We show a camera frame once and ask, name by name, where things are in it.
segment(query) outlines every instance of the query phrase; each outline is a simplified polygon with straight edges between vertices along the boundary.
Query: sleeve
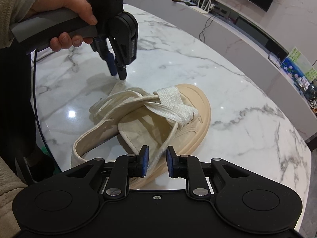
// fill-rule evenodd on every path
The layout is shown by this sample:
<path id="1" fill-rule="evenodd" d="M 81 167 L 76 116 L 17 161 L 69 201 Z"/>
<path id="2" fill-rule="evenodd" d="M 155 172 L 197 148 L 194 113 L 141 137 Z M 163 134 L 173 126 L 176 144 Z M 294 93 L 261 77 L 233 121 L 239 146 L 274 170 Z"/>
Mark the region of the sleeve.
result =
<path id="1" fill-rule="evenodd" d="M 13 41 L 9 26 L 21 21 L 36 0 L 0 0 L 0 48 Z"/>
<path id="2" fill-rule="evenodd" d="M 26 186 L 0 158 L 0 238 L 13 237 L 20 231 L 12 213 L 12 201 Z"/>

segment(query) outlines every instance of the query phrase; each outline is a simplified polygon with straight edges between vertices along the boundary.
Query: silver screw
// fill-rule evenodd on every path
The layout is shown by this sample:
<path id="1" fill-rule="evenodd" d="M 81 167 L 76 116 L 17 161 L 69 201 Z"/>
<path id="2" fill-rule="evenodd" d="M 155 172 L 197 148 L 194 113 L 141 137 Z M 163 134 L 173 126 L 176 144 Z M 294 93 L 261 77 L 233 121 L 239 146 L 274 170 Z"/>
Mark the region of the silver screw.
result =
<path id="1" fill-rule="evenodd" d="M 109 196 L 117 196 L 117 195 L 121 194 L 121 190 L 118 188 L 110 188 L 110 189 L 106 190 L 106 193 Z"/>
<path id="2" fill-rule="evenodd" d="M 205 188 L 196 188 L 193 190 L 193 193 L 197 196 L 205 196 L 208 194 L 208 190 Z"/>

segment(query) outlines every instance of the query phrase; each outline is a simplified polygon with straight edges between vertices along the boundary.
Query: cable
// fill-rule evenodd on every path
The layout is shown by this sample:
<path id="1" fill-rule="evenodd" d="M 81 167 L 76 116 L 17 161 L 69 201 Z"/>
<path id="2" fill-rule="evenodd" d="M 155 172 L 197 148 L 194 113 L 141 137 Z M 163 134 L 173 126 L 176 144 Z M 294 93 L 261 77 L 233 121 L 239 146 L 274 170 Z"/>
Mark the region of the cable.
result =
<path id="1" fill-rule="evenodd" d="M 313 63 L 313 66 L 315 65 L 316 62 L 317 62 L 317 59 L 316 59 L 316 61 Z"/>
<path id="2" fill-rule="evenodd" d="M 39 133 L 41 135 L 41 138 L 43 140 L 44 146 L 45 146 L 47 152 L 49 153 L 50 157 L 55 161 L 55 159 L 54 159 L 54 157 L 53 157 L 53 155 L 52 155 L 52 153 L 50 151 L 50 148 L 47 145 L 46 140 L 44 138 L 44 135 L 43 135 L 43 132 L 42 132 L 42 129 L 41 129 L 41 126 L 40 126 L 40 121 L 39 121 L 39 118 L 38 118 L 38 115 L 37 115 L 36 95 L 35 95 L 36 58 L 37 58 L 37 50 L 35 50 L 35 53 L 34 53 L 34 63 L 33 63 L 33 104 L 34 104 L 34 115 L 35 115 L 35 119 L 36 119 L 37 128 L 38 128 Z"/>
<path id="3" fill-rule="evenodd" d="M 214 18 L 211 20 L 211 22 L 210 22 L 209 25 L 207 26 L 208 20 L 210 20 L 213 16 L 214 16 Z M 206 20 L 205 27 L 204 27 L 203 30 L 200 32 L 200 34 L 199 34 L 199 40 L 202 41 L 202 39 L 200 38 L 200 35 L 202 34 L 202 36 L 203 36 L 203 41 L 202 41 L 202 42 L 203 42 L 203 43 L 205 43 L 205 41 L 206 41 L 204 31 L 206 30 L 206 28 L 208 28 L 208 27 L 211 25 L 211 23 L 214 21 L 214 19 L 215 19 L 216 17 L 217 17 L 217 13 L 216 13 L 215 15 L 211 15 L 211 16 L 208 18 L 208 20 Z"/>

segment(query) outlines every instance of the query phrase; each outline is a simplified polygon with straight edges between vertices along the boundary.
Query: blue gripper pad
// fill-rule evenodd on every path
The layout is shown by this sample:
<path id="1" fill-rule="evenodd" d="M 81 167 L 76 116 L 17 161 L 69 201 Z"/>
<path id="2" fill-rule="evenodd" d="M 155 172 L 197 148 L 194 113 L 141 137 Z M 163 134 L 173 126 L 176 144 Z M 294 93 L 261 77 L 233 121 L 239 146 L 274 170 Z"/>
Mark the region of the blue gripper pad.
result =
<path id="1" fill-rule="evenodd" d="M 117 75 L 118 71 L 117 71 L 117 68 L 115 66 L 114 55 L 108 51 L 108 53 L 106 54 L 105 60 L 106 60 L 106 63 L 108 65 L 111 76 Z"/>
<path id="2" fill-rule="evenodd" d="M 144 157 L 143 157 L 143 165 L 142 165 L 142 175 L 146 176 L 147 166 L 149 164 L 149 147 L 146 148 Z"/>
<path id="3" fill-rule="evenodd" d="M 173 176 L 173 162 L 172 162 L 170 150 L 168 148 L 166 149 L 166 163 L 167 163 L 168 174 L 170 177 L 172 177 Z"/>

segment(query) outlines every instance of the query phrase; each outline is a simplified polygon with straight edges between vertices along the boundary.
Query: hand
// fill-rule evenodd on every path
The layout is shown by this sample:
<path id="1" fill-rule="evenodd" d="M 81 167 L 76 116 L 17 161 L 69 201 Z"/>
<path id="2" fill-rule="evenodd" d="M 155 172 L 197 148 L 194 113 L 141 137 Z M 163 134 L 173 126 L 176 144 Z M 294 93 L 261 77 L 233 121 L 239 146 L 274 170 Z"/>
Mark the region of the hand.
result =
<path id="1" fill-rule="evenodd" d="M 59 8 L 69 8 L 76 12 L 85 22 L 90 25 L 97 24 L 97 19 L 93 15 L 90 3 L 86 0 L 36 0 L 32 5 L 31 9 L 25 16 L 25 18 L 31 17 L 39 12 L 51 11 Z M 64 32 L 60 36 L 54 37 L 50 41 L 50 48 L 54 52 L 58 52 L 61 49 L 68 49 L 72 45 L 79 47 L 82 42 L 91 44 L 93 39 L 91 37 L 83 38 L 80 35 L 75 35 L 72 38 Z"/>

